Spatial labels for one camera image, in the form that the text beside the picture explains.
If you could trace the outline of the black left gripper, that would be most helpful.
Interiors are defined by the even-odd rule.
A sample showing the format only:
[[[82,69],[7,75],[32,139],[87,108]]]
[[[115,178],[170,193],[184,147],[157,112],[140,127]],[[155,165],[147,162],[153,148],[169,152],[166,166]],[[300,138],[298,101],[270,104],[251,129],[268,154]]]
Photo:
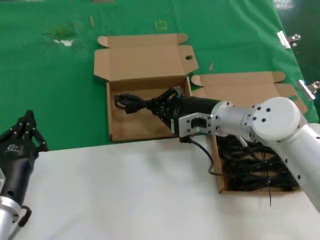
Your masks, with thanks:
[[[38,153],[48,151],[48,144],[37,129],[34,112],[27,110],[0,135],[0,142],[0,168],[5,176],[0,195],[23,203]]]

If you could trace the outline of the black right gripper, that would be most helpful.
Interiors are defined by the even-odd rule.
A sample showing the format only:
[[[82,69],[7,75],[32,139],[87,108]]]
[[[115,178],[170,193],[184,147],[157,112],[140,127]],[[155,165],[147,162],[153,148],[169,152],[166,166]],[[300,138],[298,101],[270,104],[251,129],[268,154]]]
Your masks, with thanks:
[[[149,100],[149,110],[168,128],[171,127],[171,119],[177,120],[194,113],[211,114],[220,102],[210,98],[180,96],[181,93],[181,87],[176,86]]]

